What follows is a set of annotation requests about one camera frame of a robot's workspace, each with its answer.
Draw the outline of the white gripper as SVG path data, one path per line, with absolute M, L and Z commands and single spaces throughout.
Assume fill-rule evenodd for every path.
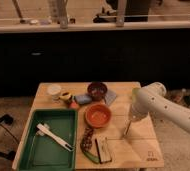
M 129 122 L 123 132 L 123 138 L 127 136 L 132 122 L 138 122 L 146 117 L 146 113 L 135 104 L 132 104 L 128 112 Z

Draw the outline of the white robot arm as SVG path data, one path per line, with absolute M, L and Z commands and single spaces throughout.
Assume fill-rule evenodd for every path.
M 190 109 L 167 100 L 166 93 L 166 87 L 160 82 L 134 88 L 123 136 L 128 134 L 132 122 L 144 119 L 149 112 L 161 114 L 190 134 Z

